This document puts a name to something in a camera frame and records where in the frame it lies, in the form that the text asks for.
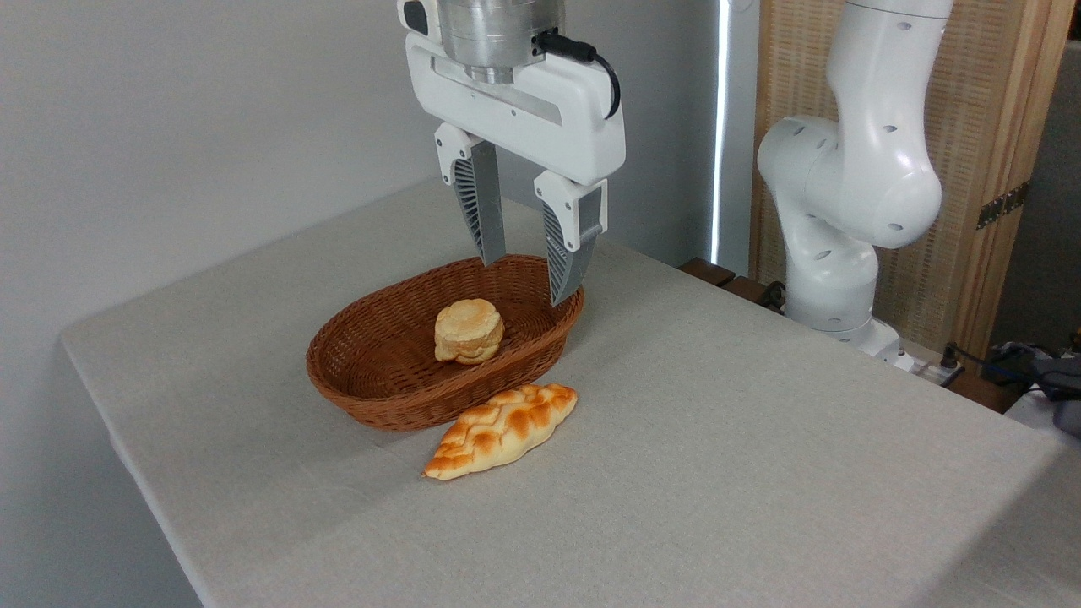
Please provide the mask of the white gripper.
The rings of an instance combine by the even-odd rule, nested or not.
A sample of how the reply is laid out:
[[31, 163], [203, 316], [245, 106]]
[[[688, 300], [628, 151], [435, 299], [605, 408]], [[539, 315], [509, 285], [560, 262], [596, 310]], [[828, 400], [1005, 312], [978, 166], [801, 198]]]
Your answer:
[[506, 254], [494, 144], [550, 170], [534, 188], [543, 201], [551, 306], [559, 307], [582, 285], [595, 242], [608, 232], [606, 177], [626, 159], [624, 118], [609, 116], [609, 74], [548, 57], [519, 67], [511, 84], [488, 84], [417, 32], [408, 34], [405, 49], [421, 107], [444, 121], [435, 132], [440, 171], [483, 265]]

